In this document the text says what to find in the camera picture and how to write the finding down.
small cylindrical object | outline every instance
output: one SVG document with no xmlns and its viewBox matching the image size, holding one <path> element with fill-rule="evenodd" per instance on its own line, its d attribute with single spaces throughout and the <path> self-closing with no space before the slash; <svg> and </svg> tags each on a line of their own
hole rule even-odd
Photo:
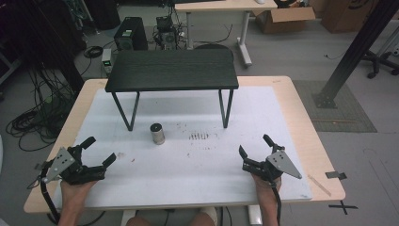
<svg viewBox="0 0 399 226">
<path fill-rule="evenodd" d="M 154 123 L 150 127 L 152 140 L 154 143 L 161 145 L 165 142 L 164 131 L 162 130 L 162 125 L 160 123 Z"/>
</svg>

black box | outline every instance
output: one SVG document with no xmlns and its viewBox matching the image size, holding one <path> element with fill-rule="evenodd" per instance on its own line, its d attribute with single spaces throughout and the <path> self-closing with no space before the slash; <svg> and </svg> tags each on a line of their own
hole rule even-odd
<svg viewBox="0 0 399 226">
<path fill-rule="evenodd" d="M 125 17 L 114 40 L 119 51 L 149 49 L 141 17 Z"/>
</svg>

black tape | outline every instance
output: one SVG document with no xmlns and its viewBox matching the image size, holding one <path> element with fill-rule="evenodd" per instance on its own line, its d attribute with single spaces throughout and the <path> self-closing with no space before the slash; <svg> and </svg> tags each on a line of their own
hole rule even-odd
<svg viewBox="0 0 399 226">
<path fill-rule="evenodd" d="M 340 181 L 347 178 L 347 177 L 346 177 L 346 174 L 345 174 L 344 172 L 339 173 L 339 172 L 337 172 L 337 171 L 326 172 L 326 177 L 327 177 L 328 179 L 331 179 L 331 178 L 338 178 L 338 179 L 340 179 Z"/>
<path fill-rule="evenodd" d="M 343 201 L 340 201 L 340 202 L 341 202 L 341 205 L 329 205 L 328 207 L 329 207 L 329 208 L 342 208 L 342 209 L 343 209 L 343 212 L 344 212 L 346 215 L 348 215 L 348 212 L 346 211 L 346 209 L 358 209 L 358 207 L 355 206 L 355 205 L 344 205 L 344 204 L 343 204 Z"/>
</svg>

floor mat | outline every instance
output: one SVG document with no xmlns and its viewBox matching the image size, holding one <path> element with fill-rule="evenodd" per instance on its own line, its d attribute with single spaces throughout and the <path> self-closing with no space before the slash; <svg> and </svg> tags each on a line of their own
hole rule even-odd
<svg viewBox="0 0 399 226">
<path fill-rule="evenodd" d="M 347 85 L 334 99 L 337 108 L 317 108 L 312 98 L 326 81 L 293 81 L 317 132 L 376 133 L 376 129 Z"/>
</svg>

hand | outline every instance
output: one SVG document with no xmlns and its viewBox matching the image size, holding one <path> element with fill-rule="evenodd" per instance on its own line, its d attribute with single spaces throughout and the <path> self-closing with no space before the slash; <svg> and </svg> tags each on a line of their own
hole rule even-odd
<svg viewBox="0 0 399 226">
<path fill-rule="evenodd" d="M 279 225 L 277 222 L 277 200 L 272 186 L 259 176 L 251 174 L 256 186 L 258 203 L 261 207 L 263 226 Z M 281 178 L 275 180 L 277 190 L 281 188 Z"/>
<path fill-rule="evenodd" d="M 58 225 L 77 225 L 77 221 L 85 209 L 86 197 L 96 183 L 97 181 L 71 186 L 67 182 L 61 182 L 62 212 Z"/>
</svg>

